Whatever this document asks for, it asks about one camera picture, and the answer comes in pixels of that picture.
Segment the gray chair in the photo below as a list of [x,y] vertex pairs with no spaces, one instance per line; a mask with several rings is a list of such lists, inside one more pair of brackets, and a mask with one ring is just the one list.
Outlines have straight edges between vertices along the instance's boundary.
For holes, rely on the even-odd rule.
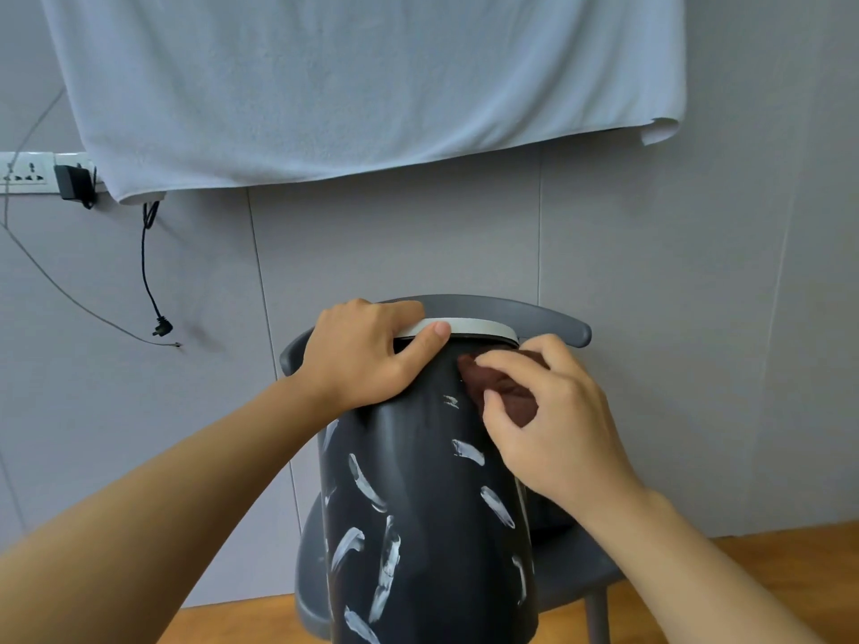
[[[575,347],[585,347],[591,338],[590,327],[581,321],[527,303],[455,294],[409,298],[422,301],[428,316],[469,316],[494,320],[510,325],[522,337],[554,332],[565,343]],[[304,346],[309,336],[310,330],[296,338],[281,355],[280,363],[285,374],[293,374],[302,365]],[[540,612],[566,606],[583,598],[591,644],[610,644],[607,588],[623,578],[614,561],[578,525],[553,538],[535,540],[533,559]],[[319,497],[307,516],[298,549],[295,606],[309,633],[323,640],[331,638],[325,537]]]
[[[607,588],[624,577],[614,561],[580,526],[535,543],[533,556],[540,612],[583,598],[591,644],[610,644]],[[310,509],[298,548],[295,607],[307,632],[323,640],[331,638],[320,497]]]

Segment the hand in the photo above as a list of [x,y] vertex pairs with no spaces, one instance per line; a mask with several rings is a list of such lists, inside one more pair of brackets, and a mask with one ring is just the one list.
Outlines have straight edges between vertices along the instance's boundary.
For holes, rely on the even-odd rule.
[[295,374],[331,403],[332,413],[384,402],[412,383],[450,337],[450,325],[428,325],[399,354],[393,337],[424,318],[417,301],[357,299],[319,315]]
[[583,522],[594,509],[643,490],[617,436],[605,393],[554,335],[523,350],[542,354],[550,370],[514,352],[492,350],[479,366],[507,373],[531,390],[537,415],[519,428],[495,391],[485,395],[484,423],[504,464],[521,482]]

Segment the floor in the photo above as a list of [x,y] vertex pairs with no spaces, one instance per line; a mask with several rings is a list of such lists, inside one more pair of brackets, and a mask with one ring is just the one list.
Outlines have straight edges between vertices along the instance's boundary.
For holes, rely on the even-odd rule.
[[[859,641],[859,521],[787,530],[718,545],[831,644]],[[628,583],[609,592],[613,644],[665,642]],[[581,602],[540,616],[533,644],[587,641]],[[292,596],[182,610],[160,644],[311,644]]]

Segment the white cloth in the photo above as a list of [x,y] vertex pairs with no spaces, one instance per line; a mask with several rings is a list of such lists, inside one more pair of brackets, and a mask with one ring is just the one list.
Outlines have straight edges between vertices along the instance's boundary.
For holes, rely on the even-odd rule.
[[683,0],[42,0],[119,200],[670,136]]

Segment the person's right arm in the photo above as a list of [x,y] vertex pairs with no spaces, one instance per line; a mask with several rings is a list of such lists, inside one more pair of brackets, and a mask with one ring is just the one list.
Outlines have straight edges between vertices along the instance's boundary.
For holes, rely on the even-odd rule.
[[570,513],[623,570],[671,644],[820,644],[821,639],[670,502],[642,485],[605,394],[554,335],[521,346],[551,370],[493,350],[480,366],[531,389],[539,409],[520,429],[487,391],[484,422],[521,482]]

